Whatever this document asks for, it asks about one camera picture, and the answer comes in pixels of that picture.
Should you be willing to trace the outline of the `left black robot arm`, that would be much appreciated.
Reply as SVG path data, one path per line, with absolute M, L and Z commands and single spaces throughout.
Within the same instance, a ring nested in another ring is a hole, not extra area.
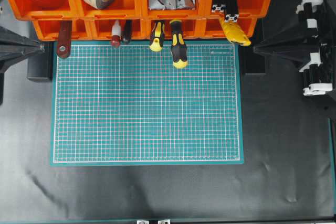
M 43 43 L 1 26 L 1 104 L 4 95 L 4 75 L 8 68 L 31 56 L 43 53 L 45 53 Z

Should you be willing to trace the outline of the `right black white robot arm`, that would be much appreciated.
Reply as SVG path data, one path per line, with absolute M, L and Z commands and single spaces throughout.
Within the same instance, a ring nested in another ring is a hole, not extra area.
M 302 94 L 323 109 L 335 108 L 335 25 L 324 0 L 302 0 L 298 23 L 253 47 L 254 53 L 291 61 Z

